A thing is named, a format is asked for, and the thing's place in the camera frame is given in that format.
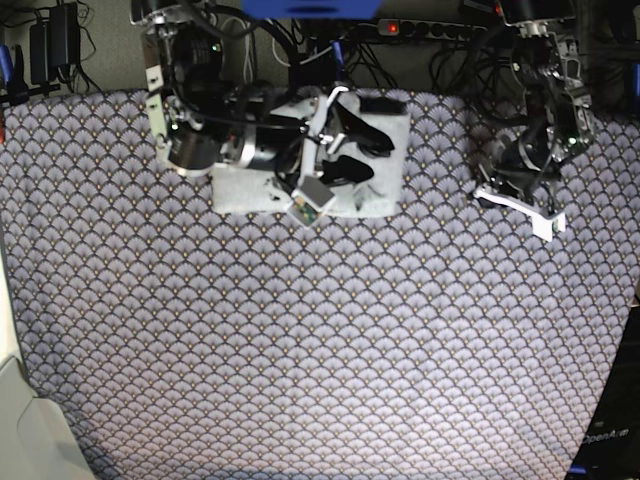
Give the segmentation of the light grey T-shirt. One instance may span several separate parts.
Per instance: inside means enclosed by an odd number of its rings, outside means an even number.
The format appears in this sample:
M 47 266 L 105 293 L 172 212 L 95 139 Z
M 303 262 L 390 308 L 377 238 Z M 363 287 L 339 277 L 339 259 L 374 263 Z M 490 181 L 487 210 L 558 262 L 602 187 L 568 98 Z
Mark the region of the light grey T-shirt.
M 314 101 L 320 95 L 309 93 L 301 101 L 283 105 L 275 112 L 283 117 L 299 119 L 308 129 L 307 121 L 313 115 Z M 346 135 L 340 132 L 335 112 L 338 104 L 386 133 L 395 146 L 391 155 L 365 156 L 355 143 L 348 143 Z M 374 177 L 357 185 L 326 185 L 335 194 L 336 201 L 324 216 L 378 218 L 393 213 L 400 197 L 409 130 L 410 119 L 401 102 L 382 97 L 362 97 L 350 90 L 338 97 L 323 130 L 316 168 L 323 173 L 324 161 L 336 161 L 341 155 L 348 155 L 369 165 L 374 170 Z M 291 193 L 277 187 L 270 173 L 249 169 L 249 127 L 243 133 L 231 136 L 222 146 L 211 184 L 213 210 L 219 214 L 288 214 L 287 209 L 292 203 Z

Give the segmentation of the blue box overhead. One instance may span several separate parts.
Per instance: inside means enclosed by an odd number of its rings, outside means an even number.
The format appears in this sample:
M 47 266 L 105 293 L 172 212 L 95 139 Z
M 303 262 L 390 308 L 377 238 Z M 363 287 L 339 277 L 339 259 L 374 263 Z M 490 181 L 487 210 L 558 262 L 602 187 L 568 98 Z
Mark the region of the blue box overhead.
M 380 0 L 244 0 L 242 10 L 254 18 L 370 19 Z

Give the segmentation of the patterned fan-print tablecloth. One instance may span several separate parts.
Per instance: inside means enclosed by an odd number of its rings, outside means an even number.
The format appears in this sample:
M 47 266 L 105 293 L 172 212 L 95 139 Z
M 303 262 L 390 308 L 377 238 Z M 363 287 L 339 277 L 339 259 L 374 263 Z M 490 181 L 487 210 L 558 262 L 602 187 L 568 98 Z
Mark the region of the patterned fan-print tablecloth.
M 400 199 L 303 229 L 221 215 L 140 92 L 8 109 L 1 219 L 35 390 L 103 479 L 560 479 L 639 278 L 639 128 L 564 168 L 567 230 L 470 199 L 492 132 L 399 92 Z

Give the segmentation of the black power adapter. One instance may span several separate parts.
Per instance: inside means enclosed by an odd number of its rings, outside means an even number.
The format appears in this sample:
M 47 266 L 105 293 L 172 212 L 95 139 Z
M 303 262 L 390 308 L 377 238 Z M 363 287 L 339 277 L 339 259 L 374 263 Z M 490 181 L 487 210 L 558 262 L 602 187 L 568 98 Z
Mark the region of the black power adapter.
M 70 81 L 71 70 L 80 63 L 81 55 L 77 2 L 51 7 L 47 19 L 30 27 L 29 54 L 33 84 Z

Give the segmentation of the beige plastic bin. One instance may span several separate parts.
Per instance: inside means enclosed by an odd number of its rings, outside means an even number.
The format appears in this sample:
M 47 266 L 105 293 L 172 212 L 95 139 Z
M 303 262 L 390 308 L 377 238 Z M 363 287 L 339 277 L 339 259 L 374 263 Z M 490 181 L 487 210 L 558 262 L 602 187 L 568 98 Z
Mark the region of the beige plastic bin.
M 94 477 L 61 408 L 36 395 L 14 357 L 1 364 L 1 477 Z

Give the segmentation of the black power strip red switch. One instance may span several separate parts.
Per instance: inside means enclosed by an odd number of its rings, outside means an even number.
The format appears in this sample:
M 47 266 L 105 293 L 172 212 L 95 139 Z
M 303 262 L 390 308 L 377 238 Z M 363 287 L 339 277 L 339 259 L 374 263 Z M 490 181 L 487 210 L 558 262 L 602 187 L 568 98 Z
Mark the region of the black power strip red switch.
M 469 24 L 380 19 L 377 21 L 378 33 L 389 37 L 408 41 L 447 41 L 464 42 L 471 40 L 487 30 L 484 26 Z

